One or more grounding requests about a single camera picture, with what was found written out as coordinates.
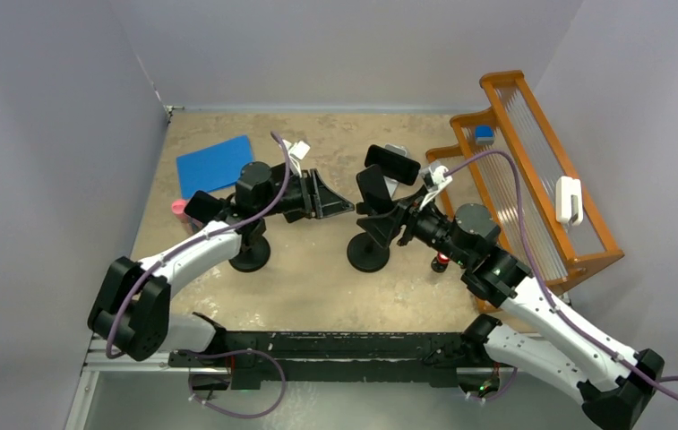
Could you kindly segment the black round-base pole stand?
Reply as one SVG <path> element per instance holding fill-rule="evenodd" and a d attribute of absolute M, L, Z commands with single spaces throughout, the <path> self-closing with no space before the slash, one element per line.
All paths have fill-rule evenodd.
<path fill-rule="evenodd" d="M 383 269 L 390 259 L 390 250 L 378 246 L 364 231 L 348 242 L 347 258 L 358 271 L 373 273 Z"/>

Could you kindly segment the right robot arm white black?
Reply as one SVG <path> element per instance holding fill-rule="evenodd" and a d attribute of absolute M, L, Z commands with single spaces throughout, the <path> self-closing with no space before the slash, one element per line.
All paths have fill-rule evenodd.
<path fill-rule="evenodd" d="M 536 342 L 501 320 L 482 314 L 464 331 L 464 358 L 489 358 L 516 366 L 577 401 L 601 429 L 631 429 L 655 394 L 648 379 L 665 361 L 655 351 L 636 351 L 596 329 L 563 301 L 546 298 L 532 270 L 497 243 L 501 233 L 489 210 L 460 206 L 454 219 L 424 205 L 425 190 L 392 200 L 385 185 L 361 186 L 358 226 L 380 247 L 417 239 L 462 270 L 474 296 L 529 323 Z"/>

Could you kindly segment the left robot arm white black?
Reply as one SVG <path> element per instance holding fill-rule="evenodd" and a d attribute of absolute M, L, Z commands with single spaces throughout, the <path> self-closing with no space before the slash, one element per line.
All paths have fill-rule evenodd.
<path fill-rule="evenodd" d="M 201 229 L 166 251 L 133 261 L 114 260 L 108 267 L 90 310 L 88 327 L 107 341 L 107 356 L 127 355 L 143 361 L 161 350 L 190 350 L 203 366 L 215 366 L 226 354 L 222 327 L 202 314 L 173 315 L 173 297 L 220 263 L 248 273 L 270 259 L 264 236 L 266 217 L 286 222 L 325 219 L 354 210 L 332 191 L 316 169 L 292 172 L 286 164 L 245 165 L 226 199 L 199 191 L 185 215 Z"/>

